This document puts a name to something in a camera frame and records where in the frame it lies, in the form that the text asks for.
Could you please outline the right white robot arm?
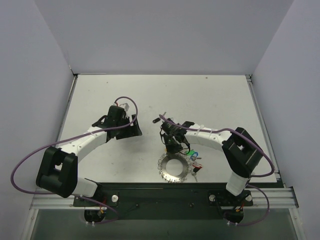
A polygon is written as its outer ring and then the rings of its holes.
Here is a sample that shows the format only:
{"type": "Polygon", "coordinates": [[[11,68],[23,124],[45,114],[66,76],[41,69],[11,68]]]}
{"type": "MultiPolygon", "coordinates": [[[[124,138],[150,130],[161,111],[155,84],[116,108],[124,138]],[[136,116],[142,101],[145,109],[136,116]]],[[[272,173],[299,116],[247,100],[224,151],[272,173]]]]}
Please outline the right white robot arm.
{"type": "Polygon", "coordinates": [[[217,132],[191,121],[176,124],[168,119],[162,122],[160,129],[161,140],[170,154],[181,152],[183,144],[188,150],[191,145],[200,145],[223,152],[231,168],[226,190],[235,197],[243,192],[263,157],[260,147],[252,146],[256,142],[241,127],[235,130],[239,134],[229,131],[217,132]]]}

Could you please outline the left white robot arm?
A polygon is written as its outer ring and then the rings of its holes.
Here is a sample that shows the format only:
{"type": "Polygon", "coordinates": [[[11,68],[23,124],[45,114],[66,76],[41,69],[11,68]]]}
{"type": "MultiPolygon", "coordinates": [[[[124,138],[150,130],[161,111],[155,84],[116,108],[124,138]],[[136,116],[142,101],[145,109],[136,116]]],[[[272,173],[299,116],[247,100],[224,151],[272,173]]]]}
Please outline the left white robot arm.
{"type": "Polygon", "coordinates": [[[36,185],[53,194],[67,198],[84,196],[92,206],[101,203],[103,194],[99,184],[78,177],[78,164],[97,147],[112,139],[120,140],[142,135],[137,115],[127,115],[129,105],[110,106],[108,113],[87,130],[88,135],[65,145],[48,147],[42,157],[36,177],[36,185]]]}

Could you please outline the silver key with black fob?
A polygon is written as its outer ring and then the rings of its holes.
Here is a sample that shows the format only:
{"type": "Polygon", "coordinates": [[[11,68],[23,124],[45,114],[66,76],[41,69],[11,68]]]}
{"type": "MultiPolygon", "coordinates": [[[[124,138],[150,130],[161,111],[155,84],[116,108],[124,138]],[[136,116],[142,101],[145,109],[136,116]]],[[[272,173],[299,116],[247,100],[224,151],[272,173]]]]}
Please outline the silver key with black fob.
{"type": "Polygon", "coordinates": [[[165,115],[166,115],[166,111],[163,113],[163,114],[160,114],[157,118],[155,118],[155,119],[153,119],[152,120],[152,123],[153,124],[156,124],[156,123],[158,123],[158,122],[160,122],[160,121],[165,121],[165,115]]]}

